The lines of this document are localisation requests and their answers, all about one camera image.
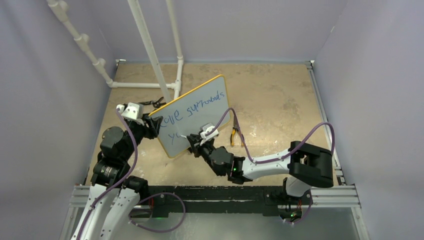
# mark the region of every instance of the black pliers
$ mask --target black pliers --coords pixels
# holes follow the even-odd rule
[[[232,132],[231,132],[231,136],[229,137],[229,142],[231,143],[231,147],[234,147],[234,135],[236,135],[236,133],[240,133],[239,132],[239,125],[236,121],[236,118],[234,118],[234,122],[232,124]],[[243,141],[241,141],[241,145],[240,147],[244,147],[245,145],[243,144]]]

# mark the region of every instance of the yellow whiteboard frame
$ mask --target yellow whiteboard frame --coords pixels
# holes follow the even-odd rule
[[[212,78],[212,79],[209,79],[208,81],[206,81],[206,82],[204,82],[204,83],[200,84],[199,86],[197,86],[197,87],[195,87],[195,88],[191,89],[190,91],[188,91],[188,92],[184,93],[183,95],[179,96],[178,98],[176,98],[176,99],[174,99],[174,100],[172,100],[172,101],[168,102],[167,104],[165,104],[165,105],[161,106],[160,108],[158,108],[158,109],[156,109],[156,110],[152,111],[151,113],[149,113],[149,116],[152,116],[153,114],[155,114],[155,113],[159,112],[161,109],[164,109],[164,108],[166,108],[166,107],[170,106],[171,104],[175,103],[176,101],[178,101],[178,100],[180,100],[180,99],[184,98],[185,96],[187,96],[187,95],[189,95],[190,93],[192,93],[192,92],[196,91],[197,89],[199,89],[199,88],[201,88],[201,87],[205,86],[206,84],[211,83],[212,81],[214,81],[214,80],[218,79],[219,77],[223,77],[223,78],[224,78],[225,93],[226,93],[227,104],[228,104],[228,106],[230,106],[230,97],[229,97],[229,95],[228,95],[228,89],[227,89],[227,79],[225,78],[225,76],[224,76],[224,75],[219,74],[218,76],[216,76],[216,77],[214,77],[214,78]],[[218,129],[220,129],[220,128],[222,128],[223,126],[227,125],[229,122],[231,122],[231,121],[228,121],[228,122],[226,122],[226,123],[224,123],[224,124],[220,125],[220,126],[218,127]],[[163,143],[162,143],[161,139],[160,139],[160,138],[158,138],[158,140],[159,140],[159,143],[160,143],[160,145],[162,146],[163,150],[165,151],[166,155],[167,155],[167,156],[168,156],[168,158],[170,158],[170,159],[173,159],[173,158],[178,157],[178,156],[179,156],[179,155],[181,155],[181,154],[182,154],[185,150],[187,150],[187,149],[188,149],[188,148],[186,148],[186,149],[182,150],[180,153],[178,153],[177,155],[175,155],[175,156],[173,156],[173,157],[170,157],[170,156],[168,155],[168,152],[165,150],[165,147],[164,147],[164,145],[163,145]]]

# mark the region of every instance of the pliers handle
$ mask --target pliers handle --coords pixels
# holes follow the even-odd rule
[[[229,142],[231,143],[231,147],[234,147],[234,135],[239,132],[239,129],[235,126],[232,127],[231,136],[229,137]],[[243,141],[240,144],[240,147],[244,147]]]

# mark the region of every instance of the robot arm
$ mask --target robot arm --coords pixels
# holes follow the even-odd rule
[[[287,195],[296,198],[311,187],[331,188],[334,185],[332,154],[327,149],[305,143],[294,154],[281,159],[300,144],[300,141],[292,141],[290,148],[272,155],[255,157],[252,162],[245,157],[234,156],[223,146],[215,148],[214,137],[218,131],[207,136],[213,128],[212,124],[208,124],[198,134],[187,136],[187,140],[194,156],[202,156],[217,176],[227,175],[229,181],[243,184],[264,176],[290,174],[284,180],[283,187]],[[280,160],[261,163],[277,158]]]

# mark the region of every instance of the gray floor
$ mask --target gray floor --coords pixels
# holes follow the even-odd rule
[[[162,65],[168,83],[175,80],[176,64]],[[282,151],[291,141],[301,141],[321,122],[315,92],[305,65],[299,64],[186,64],[182,74],[182,93],[223,74],[228,98],[240,121],[251,155],[263,156]],[[150,64],[120,64],[115,81],[156,83]],[[112,90],[93,153],[88,179],[97,161],[101,135],[112,126],[123,127],[115,115],[118,104],[160,98],[159,89],[115,88]],[[230,147],[231,124],[220,130],[215,146],[225,146],[236,156],[245,156],[244,148]],[[324,129],[315,132],[308,143],[328,148]],[[203,161],[188,152],[168,158],[157,139],[144,139],[138,147],[138,163],[132,173],[148,180],[149,185],[232,185],[218,177]],[[262,177],[246,185],[281,185],[285,176]]]

